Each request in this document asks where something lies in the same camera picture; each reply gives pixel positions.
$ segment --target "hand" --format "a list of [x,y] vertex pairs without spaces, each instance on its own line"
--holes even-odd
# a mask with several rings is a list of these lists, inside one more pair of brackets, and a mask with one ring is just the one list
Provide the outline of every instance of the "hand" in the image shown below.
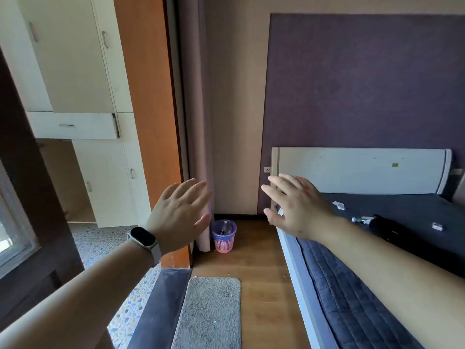
[[316,187],[300,176],[279,174],[268,179],[282,192],[269,185],[262,185],[261,189],[284,211],[282,217],[265,208],[268,221],[294,236],[317,240],[336,216]]
[[200,217],[211,191],[206,182],[190,179],[168,187],[150,214],[145,229],[158,240],[162,254],[176,251],[194,241],[210,224],[209,213]]

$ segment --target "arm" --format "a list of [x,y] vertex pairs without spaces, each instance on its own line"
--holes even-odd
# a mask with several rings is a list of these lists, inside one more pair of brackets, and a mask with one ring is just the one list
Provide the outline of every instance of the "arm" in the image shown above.
[[266,209],[270,223],[320,242],[344,262],[425,348],[463,348],[465,281],[333,214],[317,189],[301,177],[270,181],[262,190],[285,217]]
[[[200,217],[211,193],[191,179],[168,187],[146,229],[162,254],[194,240],[210,222]],[[55,291],[0,334],[1,349],[94,348],[131,290],[150,269],[149,252],[128,240],[103,260]]]

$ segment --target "pink curtain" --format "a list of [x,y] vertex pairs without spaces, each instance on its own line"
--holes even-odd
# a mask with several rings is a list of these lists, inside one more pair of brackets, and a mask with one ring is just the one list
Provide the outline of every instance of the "pink curtain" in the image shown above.
[[[178,0],[178,22],[189,173],[191,178],[206,180],[212,190],[204,0]],[[204,212],[213,215],[212,211],[213,199]],[[210,251],[210,228],[197,239],[197,246],[200,251]]]

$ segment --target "mosaic tile floor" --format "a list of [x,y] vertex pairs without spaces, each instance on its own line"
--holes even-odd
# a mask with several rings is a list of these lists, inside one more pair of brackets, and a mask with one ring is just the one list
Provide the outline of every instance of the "mosaic tile floor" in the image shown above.
[[[94,224],[70,224],[84,268],[109,254],[127,239],[132,227],[97,228]],[[126,349],[160,273],[160,264],[150,269],[108,325],[115,349]]]

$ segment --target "white headboard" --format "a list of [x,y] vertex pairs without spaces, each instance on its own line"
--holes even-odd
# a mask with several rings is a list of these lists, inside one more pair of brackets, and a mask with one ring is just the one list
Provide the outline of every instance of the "white headboard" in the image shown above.
[[440,194],[451,157],[450,149],[273,147],[271,174],[305,177],[327,193]]

